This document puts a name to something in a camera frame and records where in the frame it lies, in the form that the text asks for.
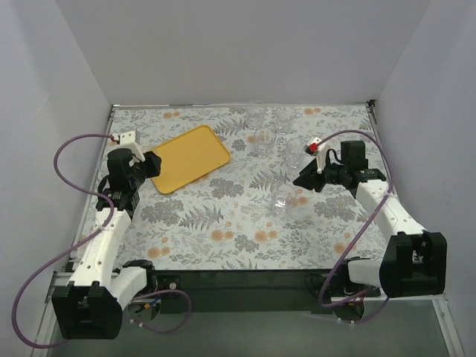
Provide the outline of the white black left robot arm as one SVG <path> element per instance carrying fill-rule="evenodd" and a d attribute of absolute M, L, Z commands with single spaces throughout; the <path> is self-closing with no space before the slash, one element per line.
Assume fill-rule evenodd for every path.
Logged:
<path fill-rule="evenodd" d="M 120 332 L 123 311 L 138 294 L 158 286 L 149 260 L 133 260 L 112 276 L 120 243 L 140 201 L 139 188 L 159 176 L 161 159 L 152 151 L 143 159 L 127 148 L 107 155 L 108 174 L 97 192 L 95 219 L 99 234 L 89 241 L 66 286 L 58 286 L 52 304 L 65 339 L 114 339 Z"/>

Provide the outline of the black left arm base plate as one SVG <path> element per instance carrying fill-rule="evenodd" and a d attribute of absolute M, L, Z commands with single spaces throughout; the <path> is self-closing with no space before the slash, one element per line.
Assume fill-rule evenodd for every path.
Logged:
<path fill-rule="evenodd" d="M 172 275 L 155 277 L 155 288 L 146 288 L 136 294 L 134 300 L 127 306 L 127 312 L 132 320 L 140 322 L 151 322 L 155 320 L 169 303 L 180 301 L 180 295 L 176 292 L 169 292 L 162 295 L 153 295 L 141 298 L 143 295 L 159 292 L 163 290 L 177 290 L 181 286 L 179 277 Z"/>

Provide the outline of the clear drinking glass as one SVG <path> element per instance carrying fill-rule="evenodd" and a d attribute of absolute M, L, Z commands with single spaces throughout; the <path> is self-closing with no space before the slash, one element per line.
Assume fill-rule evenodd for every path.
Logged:
<path fill-rule="evenodd" d="M 271 209 L 278 215 L 284 215 L 292 209 L 296 198 L 296 189 L 290 184 L 282 184 L 271 194 Z"/>

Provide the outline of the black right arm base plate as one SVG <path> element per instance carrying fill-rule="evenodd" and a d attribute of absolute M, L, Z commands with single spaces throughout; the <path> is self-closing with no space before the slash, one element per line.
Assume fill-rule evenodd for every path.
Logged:
<path fill-rule="evenodd" d="M 321 287 L 326 279 L 325 274 L 308 274 L 304 278 L 305 287 L 310 295 L 318 299 Z M 331 280 L 329 287 L 326 289 L 323 295 L 323 304 L 332 303 L 334 299 L 342 300 L 348 298 L 360 291 L 366 289 L 366 286 L 355 283 L 345 283 L 344 286 L 337 285 L 337 279 Z M 311 313 L 316 316 L 325 318 L 337 318 L 345 321 L 360 321 L 364 317 L 365 298 L 376 298 L 381 296 L 379 288 L 370 288 L 366 295 L 353 298 L 351 301 L 344 305 L 336 306 L 333 308 L 323 308 L 322 305 L 316 303 L 311 308 Z"/>

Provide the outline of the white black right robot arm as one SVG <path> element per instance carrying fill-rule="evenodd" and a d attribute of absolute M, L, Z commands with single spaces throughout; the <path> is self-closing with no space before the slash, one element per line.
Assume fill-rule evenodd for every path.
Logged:
<path fill-rule="evenodd" d="M 319 193 L 327 184 L 340 185 L 375 217 L 386 240 L 382 257 L 354 257 L 344 261 L 337 278 L 347 283 L 380 288 L 392 298 L 440 295 L 446 285 L 446 238 L 419 224 L 396 196 L 389 193 L 385 175 L 371 168 L 363 141 L 341 142 L 341 157 L 319 138 L 304 147 L 312 160 L 294 180 L 295 186 Z"/>

